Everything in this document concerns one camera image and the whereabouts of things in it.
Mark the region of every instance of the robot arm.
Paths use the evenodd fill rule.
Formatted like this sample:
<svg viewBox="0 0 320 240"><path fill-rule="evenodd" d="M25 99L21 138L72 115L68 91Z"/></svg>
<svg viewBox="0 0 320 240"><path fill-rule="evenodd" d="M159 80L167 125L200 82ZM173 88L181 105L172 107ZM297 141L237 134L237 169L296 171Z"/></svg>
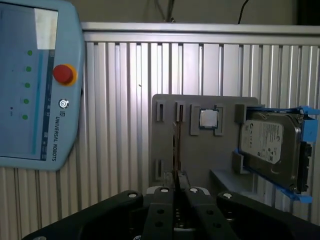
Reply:
<svg viewBox="0 0 320 240"><path fill-rule="evenodd" d="M320 226L235 192L205 188L124 191L23 240L320 239Z"/></svg>

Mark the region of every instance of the touchscreen display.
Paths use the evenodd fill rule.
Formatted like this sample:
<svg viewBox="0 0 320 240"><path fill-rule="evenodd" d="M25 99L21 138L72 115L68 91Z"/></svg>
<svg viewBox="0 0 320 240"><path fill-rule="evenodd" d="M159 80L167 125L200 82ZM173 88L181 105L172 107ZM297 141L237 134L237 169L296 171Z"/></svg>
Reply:
<svg viewBox="0 0 320 240"><path fill-rule="evenodd" d="M0 156L46 160L58 12L0 3Z"/></svg>

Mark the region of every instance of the red emergency stop button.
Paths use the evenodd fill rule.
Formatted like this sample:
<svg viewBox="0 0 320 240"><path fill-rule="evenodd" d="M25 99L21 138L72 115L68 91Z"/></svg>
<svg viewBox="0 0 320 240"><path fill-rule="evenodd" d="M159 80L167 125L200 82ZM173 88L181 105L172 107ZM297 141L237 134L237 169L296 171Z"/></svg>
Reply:
<svg viewBox="0 0 320 240"><path fill-rule="evenodd" d="M72 69L64 64L60 64L55 66L55 68L53 69L53 76L55 78L55 80L63 85L69 84L71 83L71 81L74 78L74 73L72 71Z"/></svg>

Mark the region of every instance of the black cable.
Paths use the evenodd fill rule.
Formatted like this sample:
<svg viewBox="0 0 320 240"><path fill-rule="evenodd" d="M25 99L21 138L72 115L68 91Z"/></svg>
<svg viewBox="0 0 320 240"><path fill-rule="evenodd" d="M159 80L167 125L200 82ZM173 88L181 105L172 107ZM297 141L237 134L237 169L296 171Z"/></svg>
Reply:
<svg viewBox="0 0 320 240"><path fill-rule="evenodd" d="M165 21L170 23L172 21L172 12L174 10L175 0L168 1L168 8Z"/></svg>
<svg viewBox="0 0 320 240"><path fill-rule="evenodd" d="M245 0L242 7L241 7L241 11L240 11L240 16L239 16L239 20L238 20L238 24L240 24L241 22L241 18L242 18L242 13L244 12L245 6L246 4L249 2L249 0Z"/></svg>

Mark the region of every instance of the aluminum panel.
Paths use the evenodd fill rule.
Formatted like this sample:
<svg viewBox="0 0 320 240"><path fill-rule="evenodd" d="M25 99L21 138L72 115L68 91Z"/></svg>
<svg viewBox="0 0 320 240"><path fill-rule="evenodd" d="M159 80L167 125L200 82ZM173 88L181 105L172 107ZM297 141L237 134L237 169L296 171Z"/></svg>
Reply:
<svg viewBox="0 0 320 240"><path fill-rule="evenodd" d="M251 96L268 107L319 108L319 27L83 27L76 143L57 172L0 168L0 240L19 239L126 189L145 192L154 94ZM308 180L311 205L290 202L260 177L258 199L320 224L319 170L320 138Z"/></svg>

